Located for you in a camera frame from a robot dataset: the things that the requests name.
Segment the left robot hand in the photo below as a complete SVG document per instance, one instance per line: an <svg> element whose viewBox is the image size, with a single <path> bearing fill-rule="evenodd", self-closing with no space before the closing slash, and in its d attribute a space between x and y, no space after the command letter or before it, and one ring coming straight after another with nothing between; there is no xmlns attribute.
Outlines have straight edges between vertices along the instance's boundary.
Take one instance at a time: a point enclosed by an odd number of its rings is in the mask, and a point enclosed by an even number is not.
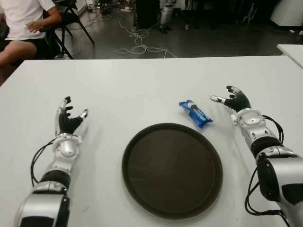
<svg viewBox="0 0 303 227"><path fill-rule="evenodd" d="M57 108L56 115L55 115L55 136L58 137L60 134L73 134L82 124L82 122L87 118L89 114L89 110L85 109L79 116L70 118L69 111L73 109L72 106L68 106L71 102L71 97L65 97L59 107Z"/></svg>

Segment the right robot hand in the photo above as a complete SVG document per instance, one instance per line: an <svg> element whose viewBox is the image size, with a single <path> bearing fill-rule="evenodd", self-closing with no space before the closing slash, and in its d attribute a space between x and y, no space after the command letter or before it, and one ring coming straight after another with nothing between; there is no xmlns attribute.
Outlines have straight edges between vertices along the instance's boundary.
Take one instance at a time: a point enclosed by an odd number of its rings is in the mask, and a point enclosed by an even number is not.
<svg viewBox="0 0 303 227"><path fill-rule="evenodd" d="M234 86L226 86L226 89L228 92L230 92L229 98L210 96L210 100L216 103L221 103L235 112L251 108L248 98L239 88Z"/></svg>

